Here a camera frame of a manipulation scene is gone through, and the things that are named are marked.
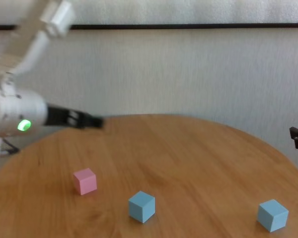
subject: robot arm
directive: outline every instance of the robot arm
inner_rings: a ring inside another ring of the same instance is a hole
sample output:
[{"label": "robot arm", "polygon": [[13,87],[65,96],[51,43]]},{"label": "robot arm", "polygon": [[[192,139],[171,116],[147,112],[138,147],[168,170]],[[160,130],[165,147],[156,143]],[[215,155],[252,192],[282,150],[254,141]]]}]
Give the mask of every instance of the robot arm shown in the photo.
[{"label": "robot arm", "polygon": [[65,36],[75,17],[67,0],[38,0],[0,57],[0,87],[31,70],[52,38]]},{"label": "robot arm", "polygon": [[11,43],[0,56],[0,148],[4,137],[42,125],[102,127],[101,118],[50,106],[35,92],[15,86],[15,77],[33,68],[51,39],[67,34],[74,17],[68,0],[37,0],[13,32]]}]

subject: round wooden table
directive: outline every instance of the round wooden table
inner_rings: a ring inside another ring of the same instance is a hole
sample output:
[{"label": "round wooden table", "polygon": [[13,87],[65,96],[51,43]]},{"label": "round wooden table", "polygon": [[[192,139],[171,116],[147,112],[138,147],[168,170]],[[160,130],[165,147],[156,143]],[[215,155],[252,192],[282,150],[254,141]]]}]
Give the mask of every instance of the round wooden table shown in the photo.
[{"label": "round wooden table", "polygon": [[[85,168],[98,190],[80,196],[73,172]],[[128,215],[139,190],[156,199],[145,224]],[[256,222],[270,199],[289,210],[273,233]],[[298,238],[298,169],[240,130],[143,115],[110,118],[103,130],[62,130],[0,171],[0,238],[98,237]]]}]

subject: black stripe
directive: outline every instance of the black stripe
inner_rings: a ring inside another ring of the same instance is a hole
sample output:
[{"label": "black stripe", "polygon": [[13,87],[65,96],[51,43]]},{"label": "black stripe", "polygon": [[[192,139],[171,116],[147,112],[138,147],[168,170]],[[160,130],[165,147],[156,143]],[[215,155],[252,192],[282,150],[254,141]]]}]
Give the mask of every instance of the black stripe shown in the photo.
[{"label": "black stripe", "polygon": [[[0,25],[0,31],[15,25]],[[234,29],[234,28],[298,28],[298,23],[230,23],[230,24],[156,24],[156,25],[73,25],[72,30],[136,30],[136,29]]]}]

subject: cube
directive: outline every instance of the cube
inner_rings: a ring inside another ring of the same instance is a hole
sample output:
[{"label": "cube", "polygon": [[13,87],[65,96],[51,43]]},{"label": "cube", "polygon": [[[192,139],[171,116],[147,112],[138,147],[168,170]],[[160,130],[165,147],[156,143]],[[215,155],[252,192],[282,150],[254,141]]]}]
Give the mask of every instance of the cube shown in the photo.
[{"label": "cube", "polygon": [[74,185],[80,195],[97,189],[96,175],[90,169],[80,170],[74,173]]},{"label": "cube", "polygon": [[275,199],[261,203],[258,207],[257,221],[269,232],[286,226],[288,210]]},{"label": "cube", "polygon": [[129,215],[145,223],[155,213],[155,198],[142,191],[129,199]]}]

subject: wall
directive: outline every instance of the wall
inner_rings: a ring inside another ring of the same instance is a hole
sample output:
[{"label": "wall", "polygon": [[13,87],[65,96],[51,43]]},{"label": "wall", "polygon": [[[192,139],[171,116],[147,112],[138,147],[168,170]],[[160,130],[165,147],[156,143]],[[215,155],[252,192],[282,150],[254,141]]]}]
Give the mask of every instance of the wall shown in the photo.
[{"label": "wall", "polygon": [[[0,32],[0,51],[8,37]],[[97,115],[185,114],[225,123],[298,166],[289,136],[298,127],[298,29],[72,31],[17,83]],[[47,132],[14,142],[24,146]]]}]

